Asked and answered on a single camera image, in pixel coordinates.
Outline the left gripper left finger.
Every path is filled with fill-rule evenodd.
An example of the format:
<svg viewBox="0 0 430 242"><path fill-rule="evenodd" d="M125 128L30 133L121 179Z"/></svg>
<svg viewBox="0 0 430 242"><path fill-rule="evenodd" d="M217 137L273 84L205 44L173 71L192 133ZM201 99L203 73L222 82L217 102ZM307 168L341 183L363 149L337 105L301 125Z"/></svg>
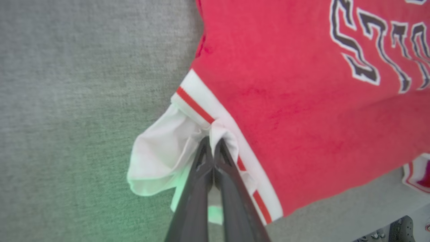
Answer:
<svg viewBox="0 0 430 242"><path fill-rule="evenodd" d="M197 148L164 242L208 242L208 193L213 185L209 137Z"/></svg>

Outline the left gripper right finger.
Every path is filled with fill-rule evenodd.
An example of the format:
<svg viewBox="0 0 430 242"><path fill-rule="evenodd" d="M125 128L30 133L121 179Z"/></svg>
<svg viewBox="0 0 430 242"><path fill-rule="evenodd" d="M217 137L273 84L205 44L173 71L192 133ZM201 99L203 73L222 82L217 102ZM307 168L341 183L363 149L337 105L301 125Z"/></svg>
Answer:
<svg viewBox="0 0 430 242"><path fill-rule="evenodd" d="M225 242L271 242L224 139L214 151L214 182L221 193Z"/></svg>

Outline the red jersey with white trim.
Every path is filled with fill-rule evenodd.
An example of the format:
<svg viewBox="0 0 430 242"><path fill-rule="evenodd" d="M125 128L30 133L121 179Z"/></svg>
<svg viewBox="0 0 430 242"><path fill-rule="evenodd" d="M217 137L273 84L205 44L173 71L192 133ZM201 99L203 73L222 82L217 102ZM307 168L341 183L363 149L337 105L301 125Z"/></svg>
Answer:
<svg viewBox="0 0 430 242"><path fill-rule="evenodd" d="M263 224L404 167L430 196L430 0L196 0L203 35L133 145L139 196L224 138Z"/></svg>

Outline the grey fabric sofa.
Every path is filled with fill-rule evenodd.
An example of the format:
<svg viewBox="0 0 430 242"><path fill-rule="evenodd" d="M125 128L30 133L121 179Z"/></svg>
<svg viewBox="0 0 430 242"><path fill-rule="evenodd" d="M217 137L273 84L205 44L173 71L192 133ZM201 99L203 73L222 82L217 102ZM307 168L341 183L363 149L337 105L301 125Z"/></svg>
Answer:
<svg viewBox="0 0 430 242"><path fill-rule="evenodd" d="M195 0L0 0L0 242L158 242L133 140L195 53Z"/></svg>

